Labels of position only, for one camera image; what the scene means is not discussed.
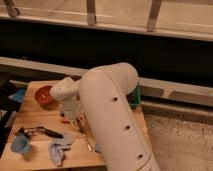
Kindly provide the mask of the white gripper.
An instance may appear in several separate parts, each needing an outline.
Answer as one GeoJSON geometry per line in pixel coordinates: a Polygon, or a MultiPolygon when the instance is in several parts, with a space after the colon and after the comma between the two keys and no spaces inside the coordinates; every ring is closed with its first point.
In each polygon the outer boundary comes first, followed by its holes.
{"type": "Polygon", "coordinates": [[[77,97],[61,101],[59,110],[70,120],[75,130],[82,131],[84,129],[85,117],[80,100],[77,97]]]}

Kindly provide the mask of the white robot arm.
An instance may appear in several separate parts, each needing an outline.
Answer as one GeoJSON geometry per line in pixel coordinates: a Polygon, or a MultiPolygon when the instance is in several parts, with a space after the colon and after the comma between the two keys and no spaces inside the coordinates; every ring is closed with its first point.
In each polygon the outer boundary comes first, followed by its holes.
{"type": "Polygon", "coordinates": [[[78,117],[74,97],[80,97],[108,171],[160,171],[127,101],[137,85],[137,70],[117,63],[92,68],[78,81],[66,77],[50,90],[73,119],[78,117]]]}

